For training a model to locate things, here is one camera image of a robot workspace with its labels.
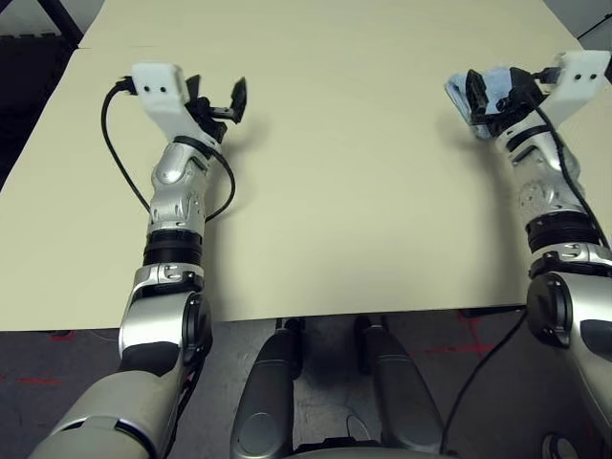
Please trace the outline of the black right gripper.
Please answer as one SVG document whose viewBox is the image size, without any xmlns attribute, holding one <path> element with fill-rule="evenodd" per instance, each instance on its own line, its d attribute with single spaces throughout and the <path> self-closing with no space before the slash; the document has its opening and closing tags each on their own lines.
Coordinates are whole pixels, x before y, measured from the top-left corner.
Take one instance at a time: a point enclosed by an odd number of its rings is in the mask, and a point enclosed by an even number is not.
<svg viewBox="0 0 612 459">
<path fill-rule="evenodd" d="M 524 120 L 535 110 L 545 96 L 532 74 L 525 70 L 510 67 L 511 91 L 495 104 L 496 113 L 487 115 L 489 99 L 487 86 L 481 74 L 468 70 L 466 77 L 466 97 L 470 107 L 470 122 L 473 125 L 487 123 L 490 135 L 499 137 L 511 126 Z"/>
</svg>

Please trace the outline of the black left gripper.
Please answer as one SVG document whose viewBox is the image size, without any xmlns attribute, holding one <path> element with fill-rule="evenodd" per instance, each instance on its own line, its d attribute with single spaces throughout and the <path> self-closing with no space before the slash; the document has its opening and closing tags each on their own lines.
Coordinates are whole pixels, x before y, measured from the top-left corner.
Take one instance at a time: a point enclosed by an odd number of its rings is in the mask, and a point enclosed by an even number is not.
<svg viewBox="0 0 612 459">
<path fill-rule="evenodd" d="M 213 107 L 208 98 L 199 97 L 200 79 L 200 75 L 186 79 L 188 93 L 186 109 L 206 134 L 221 143 L 228 130 L 225 120 L 237 124 L 244 116 L 248 97 L 247 81 L 241 77 L 234 84 L 230 107 Z"/>
</svg>

